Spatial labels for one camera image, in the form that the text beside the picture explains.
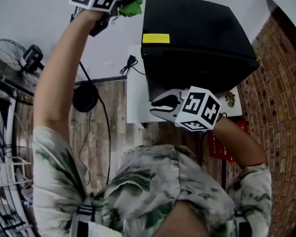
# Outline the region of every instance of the sleeve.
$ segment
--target sleeve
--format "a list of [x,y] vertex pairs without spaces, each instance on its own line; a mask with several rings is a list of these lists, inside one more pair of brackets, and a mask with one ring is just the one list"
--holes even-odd
[[265,163],[245,167],[227,193],[249,222],[252,236],[266,237],[271,221],[271,173]]
[[83,171],[72,150],[56,131],[39,126],[33,131],[34,215],[41,236],[66,236],[73,214],[86,192]]

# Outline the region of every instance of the hand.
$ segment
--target hand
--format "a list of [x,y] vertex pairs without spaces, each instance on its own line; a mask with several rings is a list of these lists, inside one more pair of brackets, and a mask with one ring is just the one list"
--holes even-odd
[[95,11],[95,10],[86,10],[86,9],[79,9],[79,17],[83,17],[84,19],[86,19],[87,21],[92,21],[93,23],[99,21],[102,16],[103,16],[104,12],[102,11]]

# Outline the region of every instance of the electric fan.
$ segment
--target electric fan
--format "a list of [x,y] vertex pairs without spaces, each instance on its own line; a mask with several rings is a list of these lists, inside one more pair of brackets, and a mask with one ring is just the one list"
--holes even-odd
[[36,45],[26,49],[13,40],[0,39],[0,90],[24,104],[32,105],[43,69],[42,58],[43,54]]

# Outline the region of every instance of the green cloth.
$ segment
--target green cloth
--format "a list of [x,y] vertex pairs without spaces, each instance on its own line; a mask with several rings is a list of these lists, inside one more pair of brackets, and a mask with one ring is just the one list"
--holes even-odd
[[140,5],[143,3],[143,0],[136,0],[133,3],[127,4],[119,8],[119,14],[124,17],[132,17],[142,13]]

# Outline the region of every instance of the brick wall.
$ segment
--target brick wall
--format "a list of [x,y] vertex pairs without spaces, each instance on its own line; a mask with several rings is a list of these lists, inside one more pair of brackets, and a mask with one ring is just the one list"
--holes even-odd
[[[249,133],[264,146],[272,173],[270,236],[296,225],[296,28],[277,8],[253,42],[260,69],[238,86]],[[239,168],[229,166],[229,180]]]

